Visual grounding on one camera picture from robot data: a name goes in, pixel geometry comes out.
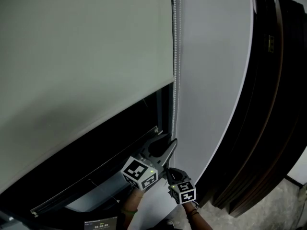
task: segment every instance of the wrist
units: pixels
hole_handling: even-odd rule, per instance
[[[182,206],[184,207],[184,210],[186,211],[187,214],[195,210],[193,204],[191,204],[190,202],[185,203]]]
[[[139,197],[143,197],[144,193],[145,193],[145,190],[142,191],[138,188],[134,188],[131,192],[131,194],[133,194],[135,196],[139,196]]]

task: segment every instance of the digital display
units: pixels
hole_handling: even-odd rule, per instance
[[[84,222],[84,230],[108,229],[116,230],[117,217]]]

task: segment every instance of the forearm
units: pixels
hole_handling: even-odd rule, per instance
[[[182,205],[189,219],[192,230],[212,230],[209,224],[201,217],[200,214],[196,213],[196,210],[190,202]]]
[[[138,210],[138,206],[143,195],[144,191],[134,188],[129,197],[127,198],[126,202],[124,203],[123,207],[121,208],[121,212],[125,214],[125,220],[123,224],[124,229],[127,229],[130,225],[134,217],[134,212]]]

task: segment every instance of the bracelet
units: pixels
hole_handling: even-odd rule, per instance
[[[135,211],[121,209],[121,211],[125,212],[125,213],[128,213],[128,214],[135,214],[136,212],[138,212],[138,209],[136,209]]]
[[[197,212],[196,209],[192,210],[191,212],[189,212],[189,213],[187,214],[187,219],[188,219],[189,217],[191,217],[191,216],[197,214],[197,213],[198,213],[198,212]]]

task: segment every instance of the floor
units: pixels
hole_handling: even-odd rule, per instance
[[[295,230],[304,203],[297,200],[298,186],[284,179],[270,194],[238,218],[207,203],[199,213],[214,230]],[[190,230],[186,214],[178,205],[168,216],[175,227]]]

